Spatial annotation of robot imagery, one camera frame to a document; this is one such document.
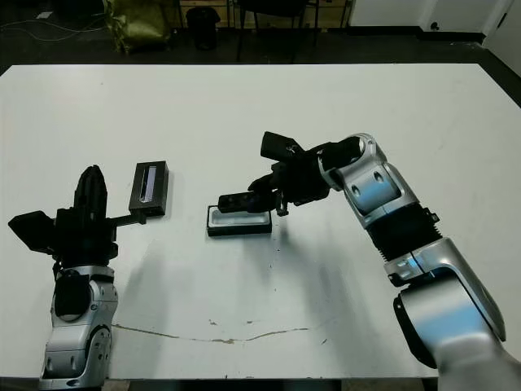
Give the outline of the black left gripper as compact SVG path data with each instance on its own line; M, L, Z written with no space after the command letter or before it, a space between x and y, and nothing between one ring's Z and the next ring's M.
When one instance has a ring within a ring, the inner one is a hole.
M107 266L118 255L117 228L147 222L142 213L105 217L107 187L97 165L81 174L74 207L59 209L55 219L54 259L63 266Z

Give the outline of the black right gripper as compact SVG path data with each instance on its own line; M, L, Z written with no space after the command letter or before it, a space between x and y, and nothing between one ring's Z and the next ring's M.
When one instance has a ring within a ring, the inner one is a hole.
M283 217L289 214L289 204L301 206L325 199L331 187L322 177L319 152L320 149L313 148L288 162L273 164L271 174L249 185L247 190L252 192L248 194L246 210L249 213L276 210L277 215Z

